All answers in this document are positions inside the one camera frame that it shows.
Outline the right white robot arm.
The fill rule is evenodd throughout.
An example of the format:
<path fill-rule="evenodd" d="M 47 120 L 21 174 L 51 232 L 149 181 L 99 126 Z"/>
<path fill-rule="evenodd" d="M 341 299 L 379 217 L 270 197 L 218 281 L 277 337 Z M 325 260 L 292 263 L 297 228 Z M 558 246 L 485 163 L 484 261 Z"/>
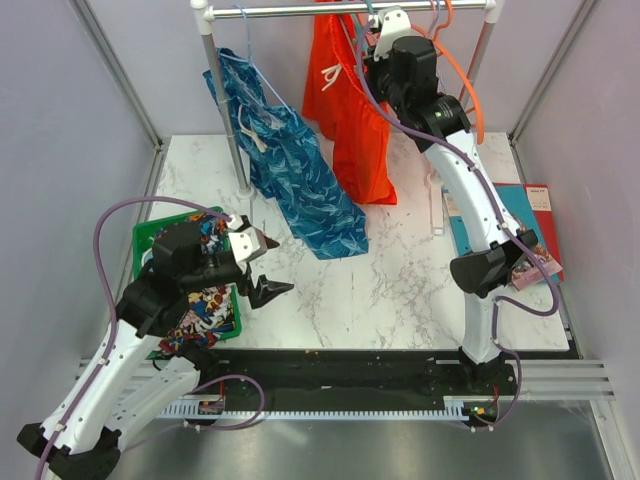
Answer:
<path fill-rule="evenodd" d="M 470 250 L 449 264 L 465 301 L 457 377 L 465 391 L 481 393 L 505 360 L 496 343 L 495 301 L 524 261 L 522 249 L 533 248 L 538 238 L 519 225 L 491 185 L 458 99 L 439 91 L 432 41 L 412 33 L 381 39 L 364 63 L 376 102 L 394 110 L 404 132 L 438 171 L 466 229 Z"/>

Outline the orange shorts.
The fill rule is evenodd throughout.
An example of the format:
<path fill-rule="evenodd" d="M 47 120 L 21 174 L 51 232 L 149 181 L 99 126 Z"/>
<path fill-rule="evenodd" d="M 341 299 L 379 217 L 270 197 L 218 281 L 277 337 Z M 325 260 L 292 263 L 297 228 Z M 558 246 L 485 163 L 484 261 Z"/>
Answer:
<path fill-rule="evenodd" d="M 387 172 L 390 124 L 362 89 L 354 38 L 350 15 L 314 18 L 302 114 L 333 142 L 333 172 L 354 202 L 395 205 Z"/>

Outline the teal plastic hanger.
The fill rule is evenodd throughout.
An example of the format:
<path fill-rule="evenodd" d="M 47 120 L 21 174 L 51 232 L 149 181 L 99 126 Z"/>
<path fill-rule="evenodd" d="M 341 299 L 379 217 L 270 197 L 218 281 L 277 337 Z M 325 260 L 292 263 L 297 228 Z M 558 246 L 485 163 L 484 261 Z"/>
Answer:
<path fill-rule="evenodd" d="M 370 30 L 374 31 L 379 28 L 380 24 L 379 16 L 373 7 L 373 2 L 371 0 L 362 0 L 362 3 L 366 5 L 366 11 L 364 13 L 350 14 L 356 33 L 359 33 L 365 25 L 368 25 Z"/>

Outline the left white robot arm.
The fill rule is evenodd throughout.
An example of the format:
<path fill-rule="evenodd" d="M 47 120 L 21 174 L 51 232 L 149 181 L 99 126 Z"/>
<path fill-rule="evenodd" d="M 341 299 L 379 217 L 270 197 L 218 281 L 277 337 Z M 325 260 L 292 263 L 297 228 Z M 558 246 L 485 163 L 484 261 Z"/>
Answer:
<path fill-rule="evenodd" d="M 184 344 L 166 366 L 127 398 L 121 396 L 141 362 L 189 310 L 192 293 L 234 284 L 257 309 L 292 290 L 290 283 L 251 277 L 251 261 L 278 242 L 234 218 L 229 249 L 209 252 L 195 223 L 174 223 L 154 240 L 152 257 L 115 307 L 101 348 L 61 405 L 17 440 L 38 457 L 39 470 L 60 479 L 105 479 L 131 440 L 173 400 L 208 393 L 219 369 L 195 344 Z"/>

